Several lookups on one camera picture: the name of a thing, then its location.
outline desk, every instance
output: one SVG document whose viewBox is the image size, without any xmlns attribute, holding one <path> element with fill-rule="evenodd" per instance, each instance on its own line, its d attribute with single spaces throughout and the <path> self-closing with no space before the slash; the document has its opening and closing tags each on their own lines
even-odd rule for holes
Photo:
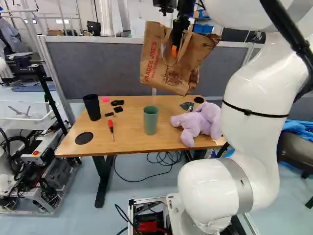
<svg viewBox="0 0 313 235">
<path fill-rule="evenodd" d="M 59 145 L 55 155 L 59 158 L 92 156 L 100 176 L 95 206 L 102 207 L 111 167 L 117 154 L 209 149 L 223 146 L 224 138 L 214 141 L 209 136 L 200 135 L 195 138 L 195 146 L 188 148 L 180 140 L 182 129 L 171 125 L 171 116 L 184 113 L 180 104 L 194 102 L 195 97 L 196 95 L 111 96 L 110 102 L 125 101 L 124 111 L 116 114 L 116 117 L 104 116 L 105 113 L 113 112 L 113 106 L 110 102 L 102 102 L 100 97 L 101 119 L 91 121 L 85 109 Z M 143 107 L 147 105 L 156 105 L 159 108 L 157 133 L 153 136 L 146 135 L 143 128 Z M 114 142 L 108 128 L 108 119 L 114 123 Z M 85 145 L 77 145 L 75 138 L 83 132 L 92 132 L 93 139 Z"/>
</svg>

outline paper bag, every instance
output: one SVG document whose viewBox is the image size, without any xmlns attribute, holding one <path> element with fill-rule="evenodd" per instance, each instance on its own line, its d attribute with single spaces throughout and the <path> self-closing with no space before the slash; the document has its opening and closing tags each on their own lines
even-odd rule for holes
<svg viewBox="0 0 313 235">
<path fill-rule="evenodd" d="M 178 55 L 172 55 L 172 28 L 146 22 L 140 61 L 140 82 L 181 96 L 199 82 L 199 65 L 220 41 L 215 34 L 185 31 Z"/>
</svg>

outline red screwdriver handle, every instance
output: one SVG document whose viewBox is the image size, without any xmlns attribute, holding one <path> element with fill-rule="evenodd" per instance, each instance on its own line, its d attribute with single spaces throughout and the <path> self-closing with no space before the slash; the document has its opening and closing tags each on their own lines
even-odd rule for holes
<svg viewBox="0 0 313 235">
<path fill-rule="evenodd" d="M 110 128 L 113 127 L 113 122 L 112 122 L 112 120 L 109 120 L 109 121 L 108 121 L 108 125 L 109 125 Z"/>
</svg>

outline floor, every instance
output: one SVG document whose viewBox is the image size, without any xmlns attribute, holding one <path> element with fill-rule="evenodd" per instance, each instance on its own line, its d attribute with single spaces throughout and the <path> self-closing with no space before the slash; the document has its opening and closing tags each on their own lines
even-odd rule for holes
<svg viewBox="0 0 313 235">
<path fill-rule="evenodd" d="M 59 101 L 56 92 L 53 97 Z M 42 93 L 14 93 L 0 87 L 0 100 L 43 101 Z M 74 104 L 75 115 L 84 108 Z M 120 155 L 117 170 L 127 179 L 138 180 L 168 169 L 146 161 L 145 154 Z M 127 209 L 128 199 L 165 196 L 177 192 L 177 174 L 183 163 L 173 167 L 166 175 L 150 178 L 141 183 L 127 183 L 112 175 L 112 185 L 105 206 L 96 209 L 94 204 L 99 177 L 91 158 L 83 158 L 83 165 L 59 213 L 54 217 L 0 216 L 0 234 L 3 235 L 115 235 L 126 222 L 115 210 L 114 204 Z M 287 164 L 279 165 L 281 186 L 279 196 L 268 208 L 250 215 L 261 235 L 311 235 L 313 209 L 304 204 L 313 196 L 313 177 L 302 180 L 301 172 Z"/>
</svg>

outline green cup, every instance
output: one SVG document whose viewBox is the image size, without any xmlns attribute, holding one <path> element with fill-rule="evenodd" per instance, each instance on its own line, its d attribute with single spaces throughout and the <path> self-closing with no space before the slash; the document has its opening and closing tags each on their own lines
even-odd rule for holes
<svg viewBox="0 0 313 235">
<path fill-rule="evenodd" d="M 143 108 L 145 133 L 149 136 L 157 132 L 158 107 L 146 106 Z"/>
</svg>

